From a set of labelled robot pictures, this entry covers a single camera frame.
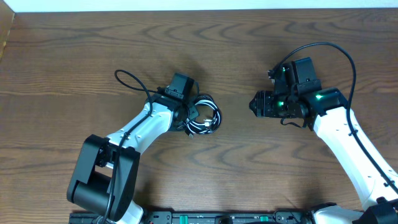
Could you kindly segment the cardboard box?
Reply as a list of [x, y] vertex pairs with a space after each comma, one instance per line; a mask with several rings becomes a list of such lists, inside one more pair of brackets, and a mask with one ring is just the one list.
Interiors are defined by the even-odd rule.
[[0, 2], [0, 16], [0, 58], [2, 58], [15, 17], [15, 12], [4, 0]]

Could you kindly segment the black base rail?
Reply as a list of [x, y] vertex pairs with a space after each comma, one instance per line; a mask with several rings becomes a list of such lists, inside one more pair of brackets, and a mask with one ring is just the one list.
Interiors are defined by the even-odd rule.
[[219, 223], [283, 223], [311, 224], [313, 218], [305, 212], [279, 210], [268, 213], [193, 213], [193, 212], [145, 212], [138, 224], [219, 224]]

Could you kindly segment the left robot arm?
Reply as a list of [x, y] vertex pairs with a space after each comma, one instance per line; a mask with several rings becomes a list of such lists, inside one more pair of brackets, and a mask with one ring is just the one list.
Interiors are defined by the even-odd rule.
[[198, 83], [175, 73], [171, 83], [147, 99], [142, 111], [118, 131], [83, 142], [67, 189], [67, 200], [95, 213], [94, 223], [139, 223], [144, 211], [133, 201], [139, 161], [163, 133], [184, 127], [195, 113], [191, 91]]

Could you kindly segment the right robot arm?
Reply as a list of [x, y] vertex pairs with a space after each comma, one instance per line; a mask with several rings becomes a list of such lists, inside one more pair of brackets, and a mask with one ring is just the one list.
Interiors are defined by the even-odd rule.
[[257, 117], [302, 118], [331, 149], [361, 201], [362, 211], [325, 203], [311, 209], [302, 223], [397, 223], [397, 172], [361, 129], [337, 88], [322, 88], [311, 58], [269, 71], [272, 91], [258, 91], [249, 103]]

